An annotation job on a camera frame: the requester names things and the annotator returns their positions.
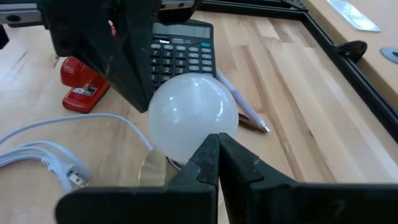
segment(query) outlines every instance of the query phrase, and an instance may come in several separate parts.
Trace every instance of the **white cable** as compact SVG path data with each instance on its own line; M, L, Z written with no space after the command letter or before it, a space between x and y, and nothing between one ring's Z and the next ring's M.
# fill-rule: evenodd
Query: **white cable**
M41 154L34 154L32 151L39 151ZM49 170L56 173L66 192L70 192L72 190L72 184L67 176L68 171L64 170L60 158L49 150L41 147L17 147L0 154L0 167L6 166L11 162L19 161L22 158L40 159L41 162L45 163L49 167Z
M80 114L80 115L67 116L63 118L57 118L48 121L33 123L18 130L15 130L5 135L4 137L0 138L0 145L3 144L5 141L7 141L9 138L15 136L16 134L46 124L59 123L64 121L74 121L86 118L101 118L101 117L116 118L121 121L124 121L130 126L130 128L133 131L137 133L137 135L144 143L146 148L148 148L148 150L150 151L153 150L153 147L151 146L149 141L145 138L145 136L141 133L141 131L137 127L135 127L130 121L121 116L115 114L107 114L107 113ZM73 164L64 161L63 159L59 158L56 154L52 153L48 149L39 147L38 145L46 145L50 146L51 148L57 149L64 156L69 158L73 162ZM4 167L13 162L22 161L26 159L38 160L43 164L45 164L48 167L49 171L56 173L66 192L70 192L72 190L71 182L79 186L86 186L87 183L85 179L87 180L91 177L90 170L82 160L80 160L74 153L72 153L67 148L51 141L29 142L27 144L20 145L15 149L11 149L10 151L0 154L0 167Z
M41 145L41 144L45 144L45 145L51 146L55 149L58 149L60 152L62 152L62 154L69 157L76 165L81 167L80 169L81 169L81 172L83 173L83 175L85 175L86 177L91 177L91 171L86 166L86 164L84 164L84 162L82 160L80 160L76 155L74 155L73 152L71 152L70 150L61 146L60 144L57 144L57 143L51 142L51 141L34 141L34 142L27 143L27 144L23 144L18 147L29 147L29 146L36 146L36 145Z
M20 128L18 130L15 130L15 131L5 135L3 138L0 139L0 145L2 143L4 143L5 141L7 141L9 138L13 137L14 135L21 133L23 131L26 131L28 129L31 129L31 128L36 128L36 127L43 126L46 124L59 123L59 122L64 122L64 121L74 121L74 120L86 119L86 118L104 118L104 117L116 118L116 119L126 122L130 126L130 128L137 133L137 135L139 136L141 141L144 143L146 148L148 148L148 150L152 151L154 149L152 147L152 145L149 143L149 141L147 140L147 138L145 138L144 134L135 125L133 125L130 121L128 121L126 118L123 118L116 114L107 114L107 113L80 114L80 115L67 116L67 117L63 117L63 118L56 118L56 119L51 119L48 121L40 121L37 123L33 123L33 124L27 125L23 128Z

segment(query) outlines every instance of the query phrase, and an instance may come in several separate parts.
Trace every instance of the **black metal frame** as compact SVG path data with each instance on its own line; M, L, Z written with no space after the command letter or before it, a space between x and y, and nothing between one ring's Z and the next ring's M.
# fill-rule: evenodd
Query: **black metal frame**
M336 45L299 0L203 0L198 10L301 21L369 109L387 129L392 138L398 143L397 113L355 64L359 60L358 55L362 56L364 54L363 45L357 47L358 42L354 42L354 44L348 43L348 46L354 46L349 50L346 48L347 45L344 47Z

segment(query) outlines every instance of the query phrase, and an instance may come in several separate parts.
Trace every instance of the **pen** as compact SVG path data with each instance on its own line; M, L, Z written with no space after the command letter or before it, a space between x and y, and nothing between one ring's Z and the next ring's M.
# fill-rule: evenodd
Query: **pen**
M236 103L242 108L248 118L255 123L265 133L270 132L268 125L262 120L252 106L243 98L241 93L232 85L232 83L219 71L217 71L217 79L220 81L232 94Z
M260 131L266 133L264 128L260 128L258 125L254 124L246 115L239 113L239 125L247 128L251 131Z

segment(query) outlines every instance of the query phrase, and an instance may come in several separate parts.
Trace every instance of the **calculator button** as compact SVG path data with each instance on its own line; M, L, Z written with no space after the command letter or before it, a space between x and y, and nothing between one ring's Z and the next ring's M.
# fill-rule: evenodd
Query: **calculator button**
M173 68L172 67L163 67L162 73L166 74L166 75L171 75L171 74L173 74Z
M210 48L211 44L208 42L203 42L200 44L201 47L206 47L206 48Z
M161 75L160 76L160 82L164 83L166 81L169 81L171 79L171 77L169 75Z
M165 66L173 66L171 59L163 59L163 65Z
M196 65L191 65L191 66L189 66L189 70L190 71L199 71L199 66L196 66Z
M202 54L201 57L203 59L211 59L211 55L208 55L208 54Z
M183 53L183 52L177 52L177 53L176 53L176 57L177 57L177 58L184 58L184 59L185 59L186 55L185 55L185 53Z
M184 47L184 46L176 46L176 49L178 50L178 51L186 51L186 47Z
M167 44L167 45L163 46L163 48L166 49L166 50L173 50L174 49L173 45L170 45L170 44Z
M185 62L185 60L176 60L175 61L175 66L185 67L186 65L187 65L187 63Z
M159 66L151 66L150 71L152 73L159 73L160 72L160 67Z
M211 53L211 49L201 49L203 53Z
M162 46L160 44L151 44L150 47L152 49L161 49L162 48Z
M198 58L199 55L196 54L196 53L189 53L189 57L191 57L191 58Z
M197 48L197 47L190 47L190 48L189 48L189 51L191 51L191 52L198 52L198 51L199 51L199 48Z
M211 67L207 67L207 66L202 67L201 70L204 71L204 72L211 72L211 71L213 71L213 69L212 69Z
M199 64L199 60L198 60L198 59L190 59L190 60L189 60L189 63L190 63L191 65L197 65L197 64Z
M212 64L212 62L210 60L203 60L203 61L201 61L201 63L203 65L211 65Z
M150 76L150 79L152 80L152 82L157 83L157 81L159 80L159 75L157 74L152 74Z
M159 50L153 50L152 54L150 56L151 57L160 57L160 51Z
M165 51L163 52L163 57L172 58L173 52Z
M150 63L152 65L158 65L158 64L160 64L160 58L151 58Z
M187 69L186 68L175 68L175 74L176 75L181 75L181 74L185 74L187 73Z

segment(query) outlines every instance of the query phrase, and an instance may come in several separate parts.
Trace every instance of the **frosted glass bulb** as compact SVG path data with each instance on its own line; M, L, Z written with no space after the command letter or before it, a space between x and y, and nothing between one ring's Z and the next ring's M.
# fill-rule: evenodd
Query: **frosted glass bulb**
M149 134L155 149L186 164L209 134L234 136L238 109L218 80L189 73L164 83L149 104Z

